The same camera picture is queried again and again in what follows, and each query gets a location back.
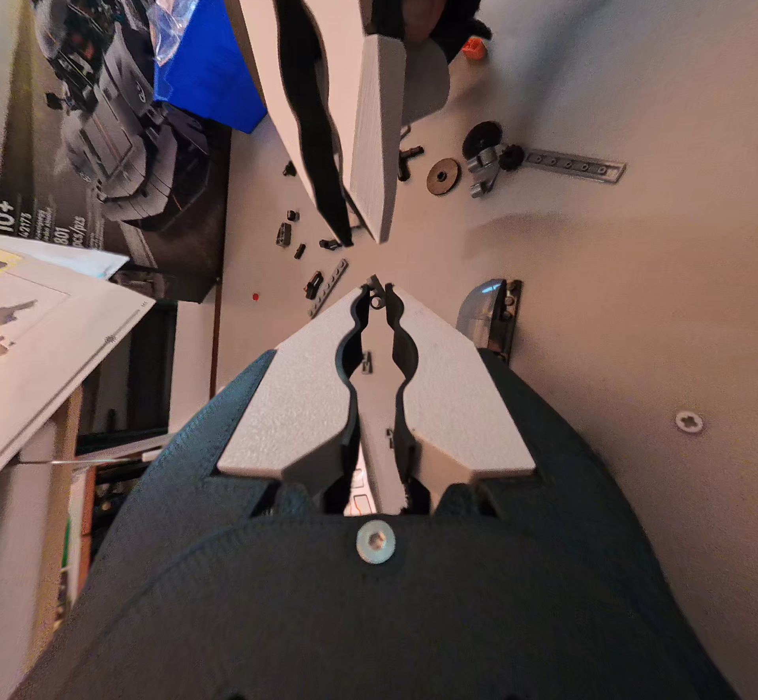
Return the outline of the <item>long grey lego plate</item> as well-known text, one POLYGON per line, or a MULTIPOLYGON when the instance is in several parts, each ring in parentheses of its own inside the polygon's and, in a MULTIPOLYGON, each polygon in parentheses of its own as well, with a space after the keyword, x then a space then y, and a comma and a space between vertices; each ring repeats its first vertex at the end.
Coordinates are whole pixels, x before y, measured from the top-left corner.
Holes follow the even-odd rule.
POLYGON ((321 282, 318 286, 315 298, 311 301, 311 305, 308 308, 308 319, 314 319, 319 314, 321 307, 324 305, 348 267, 348 261, 344 258, 340 259, 332 273, 321 282))

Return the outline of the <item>lego set box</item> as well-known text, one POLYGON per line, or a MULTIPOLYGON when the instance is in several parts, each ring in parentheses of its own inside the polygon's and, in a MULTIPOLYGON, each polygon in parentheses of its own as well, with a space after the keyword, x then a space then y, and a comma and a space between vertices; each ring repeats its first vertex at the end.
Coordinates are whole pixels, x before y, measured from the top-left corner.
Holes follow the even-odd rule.
POLYGON ((117 253, 201 304, 221 278, 231 132, 162 99, 157 0, 2 0, 1 236, 117 253))

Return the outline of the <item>instruction booklet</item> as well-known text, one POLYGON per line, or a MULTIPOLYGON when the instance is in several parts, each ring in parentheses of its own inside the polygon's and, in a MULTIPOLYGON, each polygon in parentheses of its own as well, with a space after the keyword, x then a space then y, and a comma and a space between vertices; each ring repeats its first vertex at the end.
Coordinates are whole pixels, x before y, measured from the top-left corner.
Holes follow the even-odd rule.
POLYGON ((152 308, 110 281, 127 261, 1 237, 1 468, 152 308))

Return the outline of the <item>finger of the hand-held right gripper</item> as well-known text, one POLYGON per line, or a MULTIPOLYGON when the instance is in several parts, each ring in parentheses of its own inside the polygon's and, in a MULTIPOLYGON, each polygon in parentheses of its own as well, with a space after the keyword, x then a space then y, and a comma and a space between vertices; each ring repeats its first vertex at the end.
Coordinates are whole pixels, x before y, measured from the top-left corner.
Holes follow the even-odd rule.
POLYGON ((255 88, 306 193, 333 236, 353 245, 337 138, 321 90, 323 52, 302 0, 223 0, 255 88))
POLYGON ((405 78, 401 40, 369 34, 360 0, 303 0, 321 39, 344 193, 374 241, 390 236, 405 78))

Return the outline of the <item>blue plastic bin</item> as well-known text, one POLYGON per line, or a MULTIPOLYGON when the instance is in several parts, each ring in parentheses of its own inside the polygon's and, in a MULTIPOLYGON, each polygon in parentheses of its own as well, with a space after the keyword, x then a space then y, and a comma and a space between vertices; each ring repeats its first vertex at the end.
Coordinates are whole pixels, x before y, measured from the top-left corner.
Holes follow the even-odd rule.
POLYGON ((196 4, 176 52, 155 67, 154 96, 246 134, 265 117, 224 0, 196 4))

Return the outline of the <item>grey beam assembly with gear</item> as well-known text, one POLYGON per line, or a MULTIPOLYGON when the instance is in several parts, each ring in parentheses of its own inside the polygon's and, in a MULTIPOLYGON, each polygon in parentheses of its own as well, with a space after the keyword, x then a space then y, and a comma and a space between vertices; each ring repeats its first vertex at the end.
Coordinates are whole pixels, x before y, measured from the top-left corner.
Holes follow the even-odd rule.
POLYGON ((627 169, 626 163, 506 144, 502 127, 491 120, 468 132, 462 142, 462 156, 473 177, 469 193, 474 199, 491 193, 499 174, 522 168, 604 184, 617 184, 627 169))

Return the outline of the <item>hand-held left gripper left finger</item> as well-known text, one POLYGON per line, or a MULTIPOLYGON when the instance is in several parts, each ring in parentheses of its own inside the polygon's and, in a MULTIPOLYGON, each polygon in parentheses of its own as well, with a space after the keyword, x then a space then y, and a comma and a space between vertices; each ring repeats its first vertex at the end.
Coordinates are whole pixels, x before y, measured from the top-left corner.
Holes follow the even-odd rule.
POLYGON ((361 439, 351 378, 370 312, 371 291, 359 286, 276 347, 219 473, 300 485, 323 511, 344 513, 361 439))

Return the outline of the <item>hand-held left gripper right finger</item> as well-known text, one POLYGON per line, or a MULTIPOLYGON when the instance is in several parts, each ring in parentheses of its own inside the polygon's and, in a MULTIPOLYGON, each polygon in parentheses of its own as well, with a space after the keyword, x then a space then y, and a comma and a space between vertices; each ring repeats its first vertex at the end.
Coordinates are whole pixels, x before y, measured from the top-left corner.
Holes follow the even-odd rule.
POLYGON ((406 511, 452 486, 521 479, 536 463, 475 344, 410 293, 385 286, 395 396, 393 450, 406 511))

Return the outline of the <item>lego sticker sheet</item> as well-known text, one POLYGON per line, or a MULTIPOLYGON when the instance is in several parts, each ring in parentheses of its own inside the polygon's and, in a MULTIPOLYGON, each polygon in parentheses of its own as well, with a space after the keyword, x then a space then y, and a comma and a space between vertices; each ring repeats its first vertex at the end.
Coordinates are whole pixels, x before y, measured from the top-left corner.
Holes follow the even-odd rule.
POLYGON ((396 481, 395 471, 388 439, 379 439, 371 430, 363 430, 343 514, 397 515, 402 507, 403 492, 396 481))

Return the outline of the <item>black round lego dish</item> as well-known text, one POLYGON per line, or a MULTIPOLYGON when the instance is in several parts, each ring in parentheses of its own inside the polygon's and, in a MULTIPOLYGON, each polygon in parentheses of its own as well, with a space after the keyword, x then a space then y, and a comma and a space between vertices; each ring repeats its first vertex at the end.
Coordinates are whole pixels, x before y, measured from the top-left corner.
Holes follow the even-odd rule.
POLYGON ((457 186, 461 174, 461 166, 456 159, 443 158, 430 168, 426 178, 427 189, 435 197, 444 196, 457 186))

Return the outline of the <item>person's right hand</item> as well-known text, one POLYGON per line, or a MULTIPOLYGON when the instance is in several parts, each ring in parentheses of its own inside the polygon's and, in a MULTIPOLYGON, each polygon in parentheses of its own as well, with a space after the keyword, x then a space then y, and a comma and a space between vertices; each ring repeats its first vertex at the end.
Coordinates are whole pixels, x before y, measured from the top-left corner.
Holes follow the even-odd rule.
POLYGON ((439 23, 447 0, 402 0, 404 38, 406 43, 427 40, 439 23))

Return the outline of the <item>grey domed lego assembly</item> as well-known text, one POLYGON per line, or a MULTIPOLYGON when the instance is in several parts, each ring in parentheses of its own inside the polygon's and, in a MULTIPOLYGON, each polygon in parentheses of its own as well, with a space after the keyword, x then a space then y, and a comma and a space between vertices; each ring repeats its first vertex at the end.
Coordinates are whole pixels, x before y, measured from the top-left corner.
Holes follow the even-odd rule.
POLYGON ((463 300, 457 330, 478 349, 487 349, 511 363, 524 282, 493 278, 475 287, 463 300))

